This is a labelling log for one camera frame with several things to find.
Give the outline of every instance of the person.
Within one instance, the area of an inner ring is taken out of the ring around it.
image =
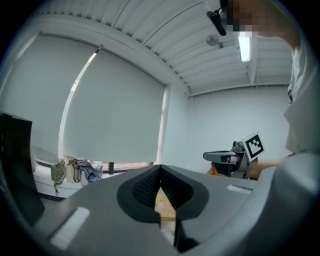
[[[264,38],[280,38],[292,51],[289,107],[284,117],[289,123],[285,148],[294,154],[320,151],[320,70],[308,40],[295,21],[272,0],[228,0],[227,19],[237,20],[246,32]],[[258,179],[269,167],[278,167],[286,158],[253,162],[246,178]]]

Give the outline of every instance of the fluorescent light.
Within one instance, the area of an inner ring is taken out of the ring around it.
[[[250,37],[238,37],[240,54],[242,62],[249,62],[251,60],[250,53]]]

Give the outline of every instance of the floor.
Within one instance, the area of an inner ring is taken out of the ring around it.
[[[44,205],[44,212],[50,211],[52,207],[54,207],[56,204],[59,204],[58,201],[53,201],[45,198],[41,198],[41,201]],[[175,239],[175,228],[176,228],[176,222],[175,221],[161,221],[161,232],[164,235],[164,237],[168,240],[168,242],[173,245],[174,239]]]

